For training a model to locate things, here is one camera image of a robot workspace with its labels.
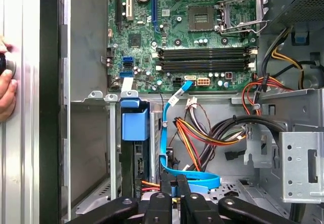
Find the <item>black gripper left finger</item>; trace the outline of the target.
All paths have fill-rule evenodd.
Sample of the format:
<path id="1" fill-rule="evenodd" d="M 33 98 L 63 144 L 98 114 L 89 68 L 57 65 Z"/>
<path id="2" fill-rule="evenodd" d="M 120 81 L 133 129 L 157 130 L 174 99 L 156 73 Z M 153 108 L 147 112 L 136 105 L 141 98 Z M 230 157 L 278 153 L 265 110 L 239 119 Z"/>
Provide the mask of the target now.
<path id="1" fill-rule="evenodd" d="M 153 192 L 149 200 L 119 197 L 68 223 L 171 223 L 173 203 L 170 177 L 167 173 L 160 175 L 161 189 Z"/>

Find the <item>person's hand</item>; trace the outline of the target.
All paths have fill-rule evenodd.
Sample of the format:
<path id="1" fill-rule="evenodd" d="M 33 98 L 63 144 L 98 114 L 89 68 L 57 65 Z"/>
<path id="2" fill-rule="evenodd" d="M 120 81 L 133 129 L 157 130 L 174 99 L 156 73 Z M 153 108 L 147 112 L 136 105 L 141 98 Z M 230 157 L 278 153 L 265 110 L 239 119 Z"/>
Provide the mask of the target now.
<path id="1" fill-rule="evenodd" d="M 12 58 L 15 47 L 1 35 L 1 59 Z M 13 113 L 16 105 L 17 80 L 13 78 L 14 72 L 5 69 L 1 72 L 1 123 L 5 122 Z"/>

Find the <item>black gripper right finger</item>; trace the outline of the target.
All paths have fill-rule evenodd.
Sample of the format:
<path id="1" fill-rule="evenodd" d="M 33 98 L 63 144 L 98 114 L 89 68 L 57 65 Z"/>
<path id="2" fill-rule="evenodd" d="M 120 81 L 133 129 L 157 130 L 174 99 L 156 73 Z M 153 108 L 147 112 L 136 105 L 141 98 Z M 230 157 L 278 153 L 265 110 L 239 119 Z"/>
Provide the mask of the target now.
<path id="1" fill-rule="evenodd" d="M 224 197 L 215 207 L 202 194 L 193 193 L 185 175 L 176 177 L 180 200 L 180 223 L 294 223 L 237 197 Z"/>

